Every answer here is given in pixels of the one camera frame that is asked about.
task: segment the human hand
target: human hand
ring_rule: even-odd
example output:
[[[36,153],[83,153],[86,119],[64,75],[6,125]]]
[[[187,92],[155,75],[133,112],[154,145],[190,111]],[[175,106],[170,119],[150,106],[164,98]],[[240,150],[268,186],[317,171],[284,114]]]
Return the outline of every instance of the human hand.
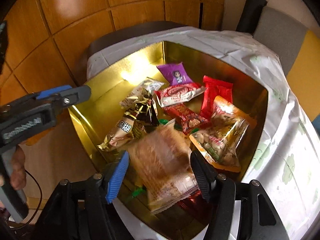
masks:
[[[16,151],[12,156],[11,164],[13,172],[11,174],[10,183],[14,190],[23,189],[26,186],[27,178],[26,171],[24,169],[26,157],[23,150],[17,145]],[[3,183],[3,177],[0,176],[0,185]]]

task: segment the wooden panel wall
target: wooden panel wall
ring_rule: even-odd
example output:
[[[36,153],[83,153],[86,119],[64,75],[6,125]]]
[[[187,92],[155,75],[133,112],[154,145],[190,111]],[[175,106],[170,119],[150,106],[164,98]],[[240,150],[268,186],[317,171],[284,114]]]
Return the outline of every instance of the wooden panel wall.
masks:
[[[26,93],[86,81],[86,49],[135,24],[168,20],[220,29],[224,0],[17,0],[6,16],[9,47],[0,104]]]

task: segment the black cable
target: black cable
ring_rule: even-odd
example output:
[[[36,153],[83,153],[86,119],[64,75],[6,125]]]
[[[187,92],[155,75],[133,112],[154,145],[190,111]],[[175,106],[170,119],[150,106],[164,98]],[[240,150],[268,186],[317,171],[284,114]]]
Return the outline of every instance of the black cable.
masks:
[[[20,226],[20,227],[16,227],[16,228],[10,228],[11,230],[19,230],[19,229],[22,229],[24,228],[25,226],[27,226],[28,224],[30,224],[30,222],[35,218],[36,214],[38,213],[39,209],[40,209],[40,205],[41,205],[41,202],[42,202],[42,190],[41,190],[41,187],[39,185],[39,183],[36,181],[35,177],[33,177],[29,171],[26,170],[26,174],[28,174],[34,181],[35,183],[38,185],[39,187],[39,190],[40,190],[40,202],[38,204],[38,207],[35,211],[35,213],[32,215],[32,217],[28,220],[28,222],[26,222],[23,226]]]

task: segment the yellow cushion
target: yellow cushion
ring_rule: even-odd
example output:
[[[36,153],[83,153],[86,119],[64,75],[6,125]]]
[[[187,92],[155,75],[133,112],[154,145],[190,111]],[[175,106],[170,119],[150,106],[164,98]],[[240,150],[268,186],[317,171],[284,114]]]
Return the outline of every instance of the yellow cushion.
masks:
[[[287,80],[303,110],[313,121],[320,113],[320,39],[310,30]]]

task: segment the gray cushion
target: gray cushion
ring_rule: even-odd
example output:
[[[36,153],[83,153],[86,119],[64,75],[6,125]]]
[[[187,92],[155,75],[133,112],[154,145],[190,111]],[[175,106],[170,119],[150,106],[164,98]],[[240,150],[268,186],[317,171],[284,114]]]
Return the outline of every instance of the gray cushion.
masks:
[[[287,76],[300,51],[307,27],[291,16],[264,7],[253,38],[278,54]]]

